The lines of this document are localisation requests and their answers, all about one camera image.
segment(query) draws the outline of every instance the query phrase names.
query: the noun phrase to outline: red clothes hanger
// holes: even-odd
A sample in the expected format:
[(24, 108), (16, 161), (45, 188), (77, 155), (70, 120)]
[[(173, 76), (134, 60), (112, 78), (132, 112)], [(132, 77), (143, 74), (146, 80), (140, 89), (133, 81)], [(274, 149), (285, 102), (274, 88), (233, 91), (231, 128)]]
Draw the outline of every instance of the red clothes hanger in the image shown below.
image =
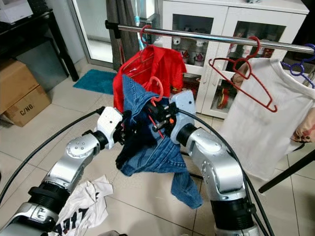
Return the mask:
[[(248, 62), (249, 59), (256, 57), (256, 55), (258, 54), (259, 48), (260, 48), (260, 41), (257, 37), (255, 36), (251, 36), (249, 37), (250, 39), (253, 39), (257, 42), (257, 49), (256, 51), (252, 54), (252, 55), (248, 55), (246, 58), (239, 58), (237, 60), (232, 60), (230, 58), (215, 58), (213, 59), (212, 64), (210, 63), (211, 59), (209, 60), (209, 65), (216, 71), (218, 72), (226, 81), (228, 81), (233, 87), (235, 87), (237, 90), (241, 91), (242, 93), (244, 93), (245, 95), (247, 95), (248, 97), (250, 97), (252, 100), (254, 100), (255, 102), (257, 102), (258, 104), (260, 104), (261, 106), (263, 106), (264, 108), (266, 108), (267, 110), (271, 111), (271, 112), (277, 112), (278, 108), (276, 105), (274, 105), (274, 109), (270, 108), (270, 105), (273, 101), (273, 98), (271, 97), (269, 91), (267, 90), (267, 88), (265, 87), (265, 85), (253, 74), (252, 72), (252, 66), (251, 64)], [(226, 76), (224, 76), (218, 69), (215, 68), (214, 63), (216, 60), (226, 60), (229, 62), (233, 63), (233, 71), (237, 74), (239, 74), (241, 77), (243, 77), (244, 79), (248, 80), (251, 76), (253, 76), (255, 78), (255, 80), (261, 85), (261, 87), (265, 90), (266, 94), (268, 95), (270, 101), (267, 103), (267, 105), (263, 104), (261, 101), (257, 100), (256, 98), (254, 98), (253, 96), (251, 96), (250, 94), (248, 94), (247, 92), (245, 92), (244, 90), (242, 90), (240, 87), (238, 87), (237, 85), (235, 85), (232, 81), (230, 81)], [(243, 75), (240, 71), (238, 71), (236, 69), (236, 65), (240, 62), (244, 62), (247, 63), (248, 68), (249, 68), (249, 74), (248, 76)]]
[[(131, 78), (134, 77), (134, 76), (137, 76), (137, 75), (139, 75), (139, 74), (141, 74), (141, 73), (143, 73), (143, 72), (145, 72), (145, 71), (147, 71), (147, 70), (149, 70), (150, 68), (152, 68), (152, 60), (151, 60), (151, 59), (153, 59), (153, 57), (154, 57), (153, 53), (151, 53), (150, 55), (148, 55), (148, 57), (147, 57), (145, 60), (142, 60), (142, 54), (143, 54), (143, 52), (146, 50), (146, 48), (151, 47), (151, 45), (150, 45), (148, 42), (144, 41), (143, 38), (142, 38), (142, 36), (143, 36), (143, 31), (144, 31), (144, 29), (146, 29), (146, 28), (151, 28), (151, 26), (150, 26), (150, 25), (145, 25), (145, 26), (142, 28), (142, 30), (140, 31), (140, 38), (141, 38), (141, 41), (142, 41), (143, 44), (146, 45), (146, 47), (140, 52), (140, 55), (139, 55), (138, 57), (136, 57), (136, 58), (133, 59), (131, 62), (129, 62), (128, 64), (126, 64), (126, 65), (124, 66), (124, 68), (123, 68), (123, 74), (126, 74), (127, 76), (129, 76), (129, 77), (131, 77)], [(127, 68), (130, 67), (130, 65), (132, 65), (133, 63), (135, 63), (137, 60), (140, 61), (140, 65), (138, 65), (138, 66), (132, 68), (131, 70), (127, 71)], [(147, 68), (145, 68), (145, 69), (139, 71), (138, 73), (133, 74), (134, 72), (137, 72), (137, 70), (139, 70), (140, 68), (142, 68), (142, 67), (143, 67), (143, 64), (146, 64), (146, 63), (149, 63), (149, 62), (151, 63), (151, 64), (149, 65), (149, 67), (147, 67)]]
[[(153, 84), (152, 84), (153, 80), (155, 80), (155, 81), (157, 82), (157, 85), (159, 86), (159, 91), (160, 91), (158, 97), (153, 97), (153, 98), (151, 98), (151, 100), (150, 100), (151, 103), (152, 103), (152, 105), (156, 107), (155, 102), (160, 102), (160, 101), (162, 100), (163, 94), (164, 94), (163, 85), (162, 85), (161, 81), (160, 81), (156, 76), (152, 76), (152, 77), (150, 78), (149, 82), (144, 85), (144, 88), (145, 88), (146, 91), (148, 91), (149, 88), (153, 85)], [(154, 122), (154, 120), (152, 119), (152, 117), (151, 117), (150, 115), (148, 115), (148, 117), (149, 117), (150, 121), (152, 122), (152, 124), (153, 124), (153, 125), (156, 125), (156, 123)], [(163, 136), (163, 134), (162, 134), (162, 132), (161, 132), (160, 130), (158, 131), (158, 133), (159, 133), (159, 135), (162, 137), (162, 139), (164, 139), (164, 136)]]

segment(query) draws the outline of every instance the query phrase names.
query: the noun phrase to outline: cabinet handle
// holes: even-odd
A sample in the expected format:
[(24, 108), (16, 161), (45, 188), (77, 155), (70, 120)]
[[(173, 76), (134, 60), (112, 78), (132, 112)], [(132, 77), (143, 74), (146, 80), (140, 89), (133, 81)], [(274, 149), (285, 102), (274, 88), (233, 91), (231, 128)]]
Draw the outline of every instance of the cabinet handle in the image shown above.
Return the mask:
[(207, 70), (207, 71), (206, 71), (205, 76), (204, 76), (204, 79), (203, 79), (203, 81), (202, 81), (203, 84), (207, 83), (208, 77), (209, 77), (209, 69), (206, 68), (206, 70)]
[(218, 77), (216, 76), (215, 79), (214, 79), (213, 82), (212, 82), (213, 86), (217, 86), (218, 81), (219, 81), (219, 79), (218, 79)]

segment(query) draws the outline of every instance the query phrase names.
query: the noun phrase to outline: curtain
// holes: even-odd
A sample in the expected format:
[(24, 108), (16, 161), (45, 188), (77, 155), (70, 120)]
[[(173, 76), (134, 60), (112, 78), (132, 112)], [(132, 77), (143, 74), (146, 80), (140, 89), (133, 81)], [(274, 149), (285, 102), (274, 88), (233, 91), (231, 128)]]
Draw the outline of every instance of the curtain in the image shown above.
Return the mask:
[[(121, 25), (135, 26), (131, 0), (106, 0), (107, 20)], [(120, 67), (120, 53), (115, 39), (114, 31), (109, 31), (113, 52), (113, 68), (118, 71)], [(139, 51), (137, 33), (121, 31), (122, 44), (126, 61)]]

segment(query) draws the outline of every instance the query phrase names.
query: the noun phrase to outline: clothes rail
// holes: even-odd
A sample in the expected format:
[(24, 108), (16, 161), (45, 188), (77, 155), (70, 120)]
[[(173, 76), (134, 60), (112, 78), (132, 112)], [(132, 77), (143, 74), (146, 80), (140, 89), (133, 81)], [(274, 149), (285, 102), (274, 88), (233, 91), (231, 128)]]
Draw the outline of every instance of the clothes rail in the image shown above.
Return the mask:
[[(108, 21), (105, 21), (105, 26), (107, 29), (114, 30), (114, 31), (124, 30), (124, 31), (131, 31), (131, 32), (140, 32), (142, 30), (141, 27), (119, 25), (117, 23), (110, 23)], [(229, 36), (211, 35), (211, 34), (186, 32), (186, 31), (175, 31), (175, 30), (166, 30), (166, 29), (152, 29), (152, 28), (144, 29), (143, 32), (149, 33), (149, 34), (161, 35), (161, 36), (191, 38), (191, 39), (214, 41), (214, 42), (219, 42), (219, 43), (233, 43), (233, 44), (239, 44), (239, 45), (257, 46), (257, 42), (255, 40), (248, 39), (248, 38), (229, 37)], [(280, 42), (261, 40), (260, 46), (264, 48), (272, 48), (272, 49), (280, 49), (280, 50), (286, 50), (286, 51), (291, 51), (291, 52), (314, 54), (314, 50), (311, 47), (294, 45), (294, 44), (289, 44), (289, 43), (280, 43)]]

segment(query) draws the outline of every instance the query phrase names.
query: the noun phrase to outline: purple clothes hanger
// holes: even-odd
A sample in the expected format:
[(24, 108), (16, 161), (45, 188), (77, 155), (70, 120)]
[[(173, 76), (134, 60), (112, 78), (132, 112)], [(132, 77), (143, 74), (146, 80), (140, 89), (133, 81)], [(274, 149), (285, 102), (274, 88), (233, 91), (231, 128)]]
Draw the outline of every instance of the purple clothes hanger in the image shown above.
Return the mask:
[[(303, 76), (304, 79), (306, 79), (312, 85), (312, 88), (314, 89), (315, 88), (315, 84), (313, 83), (313, 81), (310, 80), (306, 75), (304, 75), (305, 69), (304, 69), (304, 65), (303, 64), (306, 61), (312, 61), (312, 60), (315, 59), (315, 45), (311, 44), (311, 43), (307, 43), (307, 44), (305, 44), (305, 46), (309, 46), (309, 47), (314, 49), (314, 55), (311, 58), (309, 58), (309, 59), (302, 59), (302, 61), (300, 63), (295, 63), (293, 65), (289, 65), (289, 64), (287, 64), (287, 63), (282, 61), (281, 65), (289, 67), (291, 75), (293, 75), (293, 76)], [(300, 73), (294, 73), (293, 68), (296, 67), (296, 66), (301, 68), (301, 72)]]

